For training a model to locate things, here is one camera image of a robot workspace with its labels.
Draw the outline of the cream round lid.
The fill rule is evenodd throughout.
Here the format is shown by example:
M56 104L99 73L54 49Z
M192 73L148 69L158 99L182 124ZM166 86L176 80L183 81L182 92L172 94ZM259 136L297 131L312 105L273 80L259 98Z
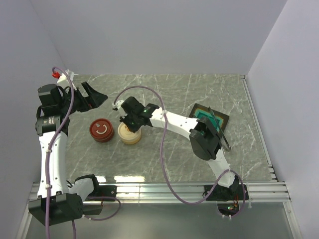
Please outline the cream round lid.
M117 132L119 137L125 141L134 141L142 136L142 132L140 129L135 133L131 132L123 122L119 124Z

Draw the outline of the cream round container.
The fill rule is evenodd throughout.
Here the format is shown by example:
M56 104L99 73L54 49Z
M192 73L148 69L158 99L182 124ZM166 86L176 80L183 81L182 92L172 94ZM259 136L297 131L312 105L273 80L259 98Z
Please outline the cream round container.
M136 144L137 142L139 142L141 139L141 136L135 137L135 138L121 138L121 141L124 144L127 145L132 145L132 144Z

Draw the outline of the red round lid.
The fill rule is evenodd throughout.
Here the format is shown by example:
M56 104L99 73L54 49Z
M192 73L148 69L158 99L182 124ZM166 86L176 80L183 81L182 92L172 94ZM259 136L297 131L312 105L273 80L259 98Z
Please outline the red round lid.
M94 120L89 127L89 132L95 131L98 134L104 134L106 131L109 130L114 130L113 125L108 119L103 118Z

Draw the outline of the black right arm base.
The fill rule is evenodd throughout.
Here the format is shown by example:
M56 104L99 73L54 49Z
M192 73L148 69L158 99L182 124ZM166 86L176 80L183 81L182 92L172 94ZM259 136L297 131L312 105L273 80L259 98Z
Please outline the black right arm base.
M244 196L245 200L249 199L248 189L247 185L244 184L244 189L242 189L242 185L239 185L237 189L235 189L234 192L231 192L230 189L222 187L220 185L216 185L213 192L210 194L209 197L206 198L206 201L221 201L221 202L227 202L227 201L234 201L239 200L243 201Z

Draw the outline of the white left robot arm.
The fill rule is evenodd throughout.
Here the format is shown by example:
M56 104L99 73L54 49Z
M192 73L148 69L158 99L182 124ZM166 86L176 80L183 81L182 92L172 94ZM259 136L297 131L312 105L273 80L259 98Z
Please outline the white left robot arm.
M29 212L43 225L52 226L79 219L83 203L96 200L101 188L95 175L78 177L72 187L66 179L65 155L70 119L67 112L86 112L99 107L108 97L81 84L88 94L78 89L48 84L40 87L41 105L37 109L35 130L41 146L41 178L37 199L29 202Z

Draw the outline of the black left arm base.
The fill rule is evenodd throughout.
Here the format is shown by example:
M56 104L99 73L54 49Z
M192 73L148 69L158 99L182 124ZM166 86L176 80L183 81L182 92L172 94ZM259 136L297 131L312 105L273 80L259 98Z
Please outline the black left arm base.
M105 202L114 202L117 194L117 186L100 185L95 192L88 195L83 203L83 213L86 216L100 215Z

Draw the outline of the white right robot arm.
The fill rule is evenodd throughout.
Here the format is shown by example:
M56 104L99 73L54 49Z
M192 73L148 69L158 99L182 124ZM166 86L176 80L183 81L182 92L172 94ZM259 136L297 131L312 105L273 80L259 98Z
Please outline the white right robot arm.
M220 186L221 196L231 199L237 194L239 179L230 171L222 150L221 137L209 118L187 118L165 111L154 104L143 106L134 97L117 101L113 104L113 109L119 111L120 122L124 123L133 133L142 126L150 126L166 128L187 138L193 153L198 158L207 161L216 177L228 171L217 183Z

